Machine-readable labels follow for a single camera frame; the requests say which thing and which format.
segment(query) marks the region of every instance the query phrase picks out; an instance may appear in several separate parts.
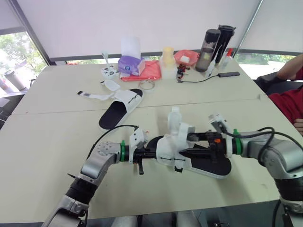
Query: white slipper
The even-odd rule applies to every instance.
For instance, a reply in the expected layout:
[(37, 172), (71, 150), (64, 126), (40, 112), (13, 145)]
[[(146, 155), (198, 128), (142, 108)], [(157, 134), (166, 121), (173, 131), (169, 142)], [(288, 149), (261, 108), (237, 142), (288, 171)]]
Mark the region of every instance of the white slipper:
[(99, 126), (104, 131), (122, 124), (142, 101), (143, 92), (140, 89), (118, 90), (113, 98), (112, 104), (99, 120)]

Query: red shirt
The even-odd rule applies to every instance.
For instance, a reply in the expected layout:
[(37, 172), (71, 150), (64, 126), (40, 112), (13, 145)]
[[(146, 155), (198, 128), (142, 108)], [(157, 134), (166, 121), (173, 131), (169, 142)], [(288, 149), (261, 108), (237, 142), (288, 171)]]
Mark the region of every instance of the red shirt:
[[(303, 79), (303, 68), (297, 74), (295, 80)], [(282, 111), (285, 117), (294, 124), (295, 119), (303, 118), (303, 88), (289, 90), (282, 94), (274, 93), (269, 96), (271, 101)]]

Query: tissue box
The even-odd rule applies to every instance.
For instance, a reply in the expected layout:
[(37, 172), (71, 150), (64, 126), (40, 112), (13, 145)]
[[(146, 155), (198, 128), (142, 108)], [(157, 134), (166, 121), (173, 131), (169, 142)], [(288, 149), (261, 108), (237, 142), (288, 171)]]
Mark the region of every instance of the tissue box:
[(122, 56), (118, 61), (118, 68), (121, 74), (139, 76), (145, 69), (144, 58), (138, 59), (131, 56)]

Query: person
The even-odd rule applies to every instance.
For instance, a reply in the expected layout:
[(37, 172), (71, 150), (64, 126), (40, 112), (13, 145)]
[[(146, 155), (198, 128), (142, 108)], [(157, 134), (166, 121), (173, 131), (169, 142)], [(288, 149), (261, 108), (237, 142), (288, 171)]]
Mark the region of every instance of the person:
[[(288, 61), (276, 76), (283, 80), (303, 80), (303, 54)], [(269, 98), (303, 136), (303, 87), (273, 93)]]

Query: pink bag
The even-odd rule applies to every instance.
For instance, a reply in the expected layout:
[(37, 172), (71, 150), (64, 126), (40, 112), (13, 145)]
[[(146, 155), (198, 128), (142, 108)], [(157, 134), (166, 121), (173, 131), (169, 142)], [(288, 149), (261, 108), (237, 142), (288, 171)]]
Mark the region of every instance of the pink bag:
[(130, 75), (129, 77), (121, 77), (124, 82), (127, 81), (141, 81), (141, 80), (158, 80), (161, 79), (161, 70), (158, 60), (145, 61), (145, 69), (140, 74), (140, 76)]

